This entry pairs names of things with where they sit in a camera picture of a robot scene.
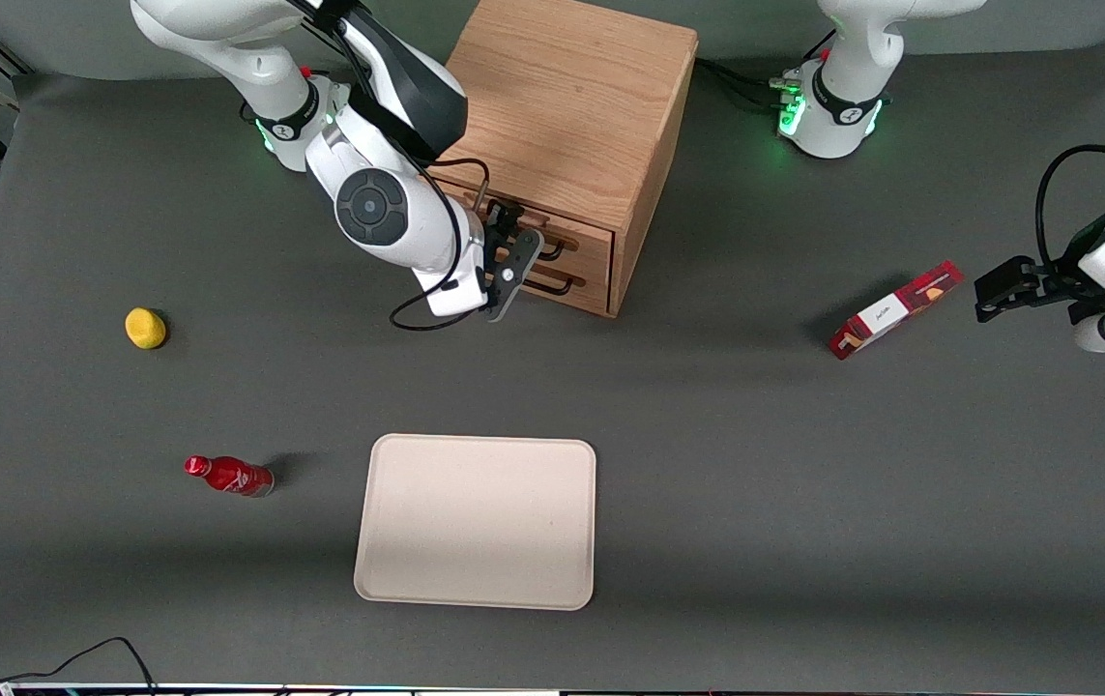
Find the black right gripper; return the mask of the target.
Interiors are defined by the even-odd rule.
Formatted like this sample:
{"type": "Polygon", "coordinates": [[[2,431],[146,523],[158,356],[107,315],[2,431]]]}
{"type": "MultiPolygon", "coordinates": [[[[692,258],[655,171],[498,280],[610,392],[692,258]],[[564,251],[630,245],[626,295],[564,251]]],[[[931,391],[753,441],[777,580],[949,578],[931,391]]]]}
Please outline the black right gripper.
{"type": "Polygon", "coordinates": [[[484,220],[484,278],[486,321],[502,321],[512,300],[538,260],[544,238],[538,229],[524,226],[520,204],[490,201],[484,220]]]}

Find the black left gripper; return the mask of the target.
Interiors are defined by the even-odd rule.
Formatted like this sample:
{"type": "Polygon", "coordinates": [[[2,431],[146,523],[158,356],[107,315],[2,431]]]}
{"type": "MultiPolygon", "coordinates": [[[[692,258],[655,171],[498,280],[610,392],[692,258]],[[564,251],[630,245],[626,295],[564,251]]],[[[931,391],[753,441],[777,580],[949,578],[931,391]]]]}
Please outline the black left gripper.
{"type": "Polygon", "coordinates": [[[1082,254],[1057,259],[1013,256],[974,281],[976,321],[993,321],[1000,314],[1025,307],[1069,303],[1073,326],[1105,314],[1105,289],[1078,266],[1082,254]]]}

